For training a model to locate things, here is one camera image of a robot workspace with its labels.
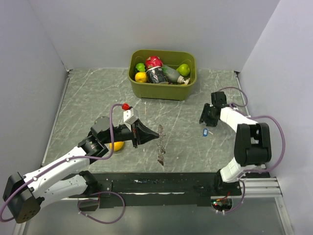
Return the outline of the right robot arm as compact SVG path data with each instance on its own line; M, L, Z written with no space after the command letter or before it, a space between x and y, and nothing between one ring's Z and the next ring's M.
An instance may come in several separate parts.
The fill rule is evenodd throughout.
M224 92L211 94L211 103L203 107L199 123L208 127L217 126L221 121L236 134L232 160L221 168L215 176L214 191L225 195L231 184L246 173L263 173L261 165L271 160L269 125L256 122L238 112L235 105L229 104Z

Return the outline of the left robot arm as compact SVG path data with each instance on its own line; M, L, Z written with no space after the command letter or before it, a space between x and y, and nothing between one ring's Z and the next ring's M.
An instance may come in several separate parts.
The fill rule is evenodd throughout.
M110 117L99 117L90 132L76 147L50 164L27 173L12 174L7 181L1 207L9 209L12 217L1 222L15 220L24 223L33 218L43 207L61 199L96 193L98 182L89 171L70 174L98 160L112 156L106 144L131 141L134 147L159 138L159 133L146 127L138 118L129 118L124 124L114 127Z

